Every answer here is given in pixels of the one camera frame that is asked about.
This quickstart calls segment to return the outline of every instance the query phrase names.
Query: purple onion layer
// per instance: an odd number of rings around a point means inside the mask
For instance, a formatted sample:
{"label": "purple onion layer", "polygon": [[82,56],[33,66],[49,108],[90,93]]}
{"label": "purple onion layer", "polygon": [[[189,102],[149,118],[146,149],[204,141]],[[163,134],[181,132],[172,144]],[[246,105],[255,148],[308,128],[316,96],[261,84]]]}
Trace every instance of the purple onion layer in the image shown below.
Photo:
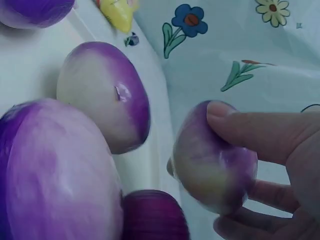
{"label": "purple onion layer", "polygon": [[120,239],[118,173],[82,112],[53,99],[14,106],[0,147],[1,240]]}
{"label": "purple onion layer", "polygon": [[113,154],[137,149],[149,135],[146,90],[134,65],[111,44],[95,41],[76,47],[61,70],[57,98],[93,119]]}
{"label": "purple onion layer", "polygon": [[174,145],[172,165],[190,195],[212,212],[225,214],[247,199],[258,159],[255,152],[233,146],[213,132],[207,122],[209,103],[198,104],[186,117]]}
{"label": "purple onion layer", "polygon": [[0,22],[18,29],[47,28],[60,22],[75,0],[0,0]]}
{"label": "purple onion layer", "polygon": [[159,190],[140,190],[123,200],[123,240],[190,240],[177,201]]}

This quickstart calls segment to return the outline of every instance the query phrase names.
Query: plastic tablecloth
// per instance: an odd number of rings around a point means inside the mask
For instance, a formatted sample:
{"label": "plastic tablecloth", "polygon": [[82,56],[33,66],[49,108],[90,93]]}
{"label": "plastic tablecloth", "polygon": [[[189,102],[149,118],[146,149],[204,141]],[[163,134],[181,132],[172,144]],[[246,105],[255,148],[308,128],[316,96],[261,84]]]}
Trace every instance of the plastic tablecloth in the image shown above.
{"label": "plastic tablecloth", "polygon": [[[161,59],[174,132],[204,100],[245,112],[319,110],[319,9],[317,0],[140,0],[135,19]],[[283,167],[265,162],[258,178],[289,182]],[[220,239],[216,215],[181,196],[192,239]],[[256,202],[245,206],[289,216]]]}

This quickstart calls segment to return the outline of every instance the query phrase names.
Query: white tray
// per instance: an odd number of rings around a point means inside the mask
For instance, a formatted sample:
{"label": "white tray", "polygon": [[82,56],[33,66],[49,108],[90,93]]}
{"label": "white tray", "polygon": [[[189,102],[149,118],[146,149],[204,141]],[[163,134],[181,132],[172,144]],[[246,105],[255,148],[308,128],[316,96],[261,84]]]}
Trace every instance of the white tray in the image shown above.
{"label": "white tray", "polygon": [[166,172],[173,144],[166,79],[138,25],[140,44],[125,47],[124,34],[110,27],[95,4],[77,0],[77,8],[60,23],[30,31],[0,25],[0,114],[13,105],[56,97],[60,68],[70,51],[83,42],[104,41],[122,50],[135,65],[148,93],[152,126],[144,146],[114,156],[125,193],[159,189],[180,201],[178,184]]}

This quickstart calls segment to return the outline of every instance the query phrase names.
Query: hand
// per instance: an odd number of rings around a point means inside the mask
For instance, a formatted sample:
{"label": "hand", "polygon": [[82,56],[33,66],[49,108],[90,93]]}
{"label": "hand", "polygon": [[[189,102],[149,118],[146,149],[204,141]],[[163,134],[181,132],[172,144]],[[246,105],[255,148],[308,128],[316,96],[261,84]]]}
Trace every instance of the hand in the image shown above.
{"label": "hand", "polygon": [[239,113],[221,102],[208,106],[207,120],[227,142],[286,167],[291,185],[257,180],[249,198],[292,213],[282,218],[242,207],[221,216],[215,231],[226,240],[320,239],[320,112]]}

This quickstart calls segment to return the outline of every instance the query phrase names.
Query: blue flower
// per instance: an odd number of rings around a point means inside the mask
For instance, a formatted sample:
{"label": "blue flower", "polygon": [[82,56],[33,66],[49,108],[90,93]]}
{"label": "blue flower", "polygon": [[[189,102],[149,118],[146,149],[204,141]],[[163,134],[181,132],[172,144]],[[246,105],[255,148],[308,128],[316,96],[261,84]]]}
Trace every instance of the blue flower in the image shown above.
{"label": "blue flower", "polygon": [[175,10],[175,17],[172,18],[172,25],[180,27],[187,37],[194,38],[197,34],[205,34],[208,25],[202,21],[205,13],[201,7],[190,7],[189,4],[182,4]]}

